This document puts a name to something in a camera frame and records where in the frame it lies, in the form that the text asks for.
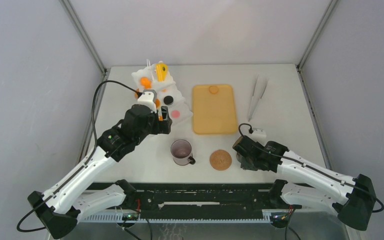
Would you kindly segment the black sandwich cookie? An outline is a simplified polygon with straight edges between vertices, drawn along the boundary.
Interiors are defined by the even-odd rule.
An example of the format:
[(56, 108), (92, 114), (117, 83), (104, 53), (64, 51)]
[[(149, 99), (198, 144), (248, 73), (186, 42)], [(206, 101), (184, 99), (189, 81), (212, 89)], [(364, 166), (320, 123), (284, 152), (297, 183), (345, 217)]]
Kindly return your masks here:
[(171, 95), (167, 95), (163, 98), (163, 103), (167, 106), (170, 106), (174, 103), (174, 98)]

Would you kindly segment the pink macaron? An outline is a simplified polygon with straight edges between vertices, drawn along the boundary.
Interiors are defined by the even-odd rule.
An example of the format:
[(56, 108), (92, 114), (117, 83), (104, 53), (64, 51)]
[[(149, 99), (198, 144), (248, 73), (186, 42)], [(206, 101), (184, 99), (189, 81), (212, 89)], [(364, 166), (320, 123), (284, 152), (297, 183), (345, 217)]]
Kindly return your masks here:
[(173, 118), (173, 119), (178, 119), (180, 116), (181, 116), (181, 113), (180, 113), (180, 111), (178, 111), (178, 110), (173, 110), (172, 112), (171, 112), (171, 118)]

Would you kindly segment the white three-tier dessert stand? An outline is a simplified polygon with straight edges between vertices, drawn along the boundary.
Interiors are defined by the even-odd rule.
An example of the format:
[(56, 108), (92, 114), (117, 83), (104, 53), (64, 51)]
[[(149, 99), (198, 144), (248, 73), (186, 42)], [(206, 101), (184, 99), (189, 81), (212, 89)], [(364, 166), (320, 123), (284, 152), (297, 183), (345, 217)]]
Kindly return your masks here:
[(187, 124), (192, 119), (193, 112), (186, 103), (186, 98), (178, 89), (169, 66), (163, 61), (151, 64), (146, 61), (146, 67), (131, 74), (138, 92), (154, 91), (154, 109), (159, 114), (162, 108), (167, 108), (167, 115), (172, 120), (171, 130), (180, 133), (188, 130)]

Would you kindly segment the orange fish cookie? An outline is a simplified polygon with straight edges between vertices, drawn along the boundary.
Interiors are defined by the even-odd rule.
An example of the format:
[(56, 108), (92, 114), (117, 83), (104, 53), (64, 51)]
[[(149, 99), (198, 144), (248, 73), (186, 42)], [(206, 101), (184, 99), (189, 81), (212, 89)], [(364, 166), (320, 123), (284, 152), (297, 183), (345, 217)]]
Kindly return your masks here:
[(147, 77), (142, 77), (140, 79), (140, 84), (144, 89), (151, 89), (152, 88), (152, 81), (149, 80)]

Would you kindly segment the orange egg tart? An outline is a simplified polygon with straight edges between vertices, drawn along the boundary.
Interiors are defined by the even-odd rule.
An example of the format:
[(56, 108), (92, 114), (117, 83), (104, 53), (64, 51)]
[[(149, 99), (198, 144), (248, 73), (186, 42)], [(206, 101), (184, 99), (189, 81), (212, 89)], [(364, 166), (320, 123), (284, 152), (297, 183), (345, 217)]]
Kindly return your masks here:
[(139, 98), (139, 96), (140, 96), (140, 90), (139, 89), (136, 89), (135, 90), (135, 94), (134, 94), (134, 97), (136, 98), (136, 99), (138, 99)]

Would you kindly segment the yellow cake slice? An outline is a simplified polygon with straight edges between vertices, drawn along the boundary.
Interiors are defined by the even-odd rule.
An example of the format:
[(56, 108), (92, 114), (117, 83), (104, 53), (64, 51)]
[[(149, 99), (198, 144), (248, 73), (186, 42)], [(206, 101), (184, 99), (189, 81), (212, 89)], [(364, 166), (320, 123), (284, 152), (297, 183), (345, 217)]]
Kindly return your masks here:
[(166, 77), (166, 67), (164, 63), (157, 63), (155, 65), (155, 72), (157, 75), (157, 80), (159, 82), (163, 82)]

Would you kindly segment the metal serving tongs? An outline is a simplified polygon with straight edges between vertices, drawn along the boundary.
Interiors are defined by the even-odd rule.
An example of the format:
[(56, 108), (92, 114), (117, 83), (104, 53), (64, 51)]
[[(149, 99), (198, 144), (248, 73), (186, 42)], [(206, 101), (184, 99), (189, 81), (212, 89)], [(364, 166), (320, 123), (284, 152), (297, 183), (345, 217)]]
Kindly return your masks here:
[(259, 75), (256, 76), (247, 113), (248, 122), (254, 117), (258, 104), (267, 89), (268, 82), (269, 79), (267, 77), (261, 78)]

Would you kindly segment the black mug white interior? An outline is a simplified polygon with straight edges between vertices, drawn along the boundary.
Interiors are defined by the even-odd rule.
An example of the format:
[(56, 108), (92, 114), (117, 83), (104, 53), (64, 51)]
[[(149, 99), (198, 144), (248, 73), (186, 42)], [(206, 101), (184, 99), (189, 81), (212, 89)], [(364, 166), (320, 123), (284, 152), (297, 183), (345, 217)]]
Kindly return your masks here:
[(258, 171), (259, 169), (254, 166), (252, 160), (248, 157), (239, 156), (238, 161), (240, 162), (240, 168), (249, 171)]

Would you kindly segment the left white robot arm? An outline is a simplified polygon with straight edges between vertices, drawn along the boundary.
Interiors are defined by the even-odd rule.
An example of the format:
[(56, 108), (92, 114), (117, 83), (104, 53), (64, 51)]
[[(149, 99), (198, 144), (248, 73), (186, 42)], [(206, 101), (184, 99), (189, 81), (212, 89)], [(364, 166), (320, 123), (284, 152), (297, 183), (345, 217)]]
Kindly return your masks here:
[(136, 190), (124, 179), (92, 194), (83, 193), (96, 177), (133, 152), (148, 135), (169, 134), (171, 125), (166, 106), (152, 111), (146, 105), (134, 104), (123, 119), (102, 133), (89, 157), (48, 190), (33, 191), (27, 200), (50, 235), (61, 239), (80, 221), (107, 208), (133, 207)]

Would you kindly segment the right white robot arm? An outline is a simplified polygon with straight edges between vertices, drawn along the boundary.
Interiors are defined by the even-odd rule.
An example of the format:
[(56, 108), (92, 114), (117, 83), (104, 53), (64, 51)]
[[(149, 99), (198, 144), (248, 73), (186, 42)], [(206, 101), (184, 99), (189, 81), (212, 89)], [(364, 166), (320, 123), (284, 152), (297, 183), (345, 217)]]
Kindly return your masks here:
[(321, 167), (275, 141), (262, 145), (240, 136), (232, 148), (242, 169), (275, 173), (268, 192), (272, 208), (307, 207), (332, 214), (355, 230), (367, 230), (377, 201), (369, 177), (352, 177)]

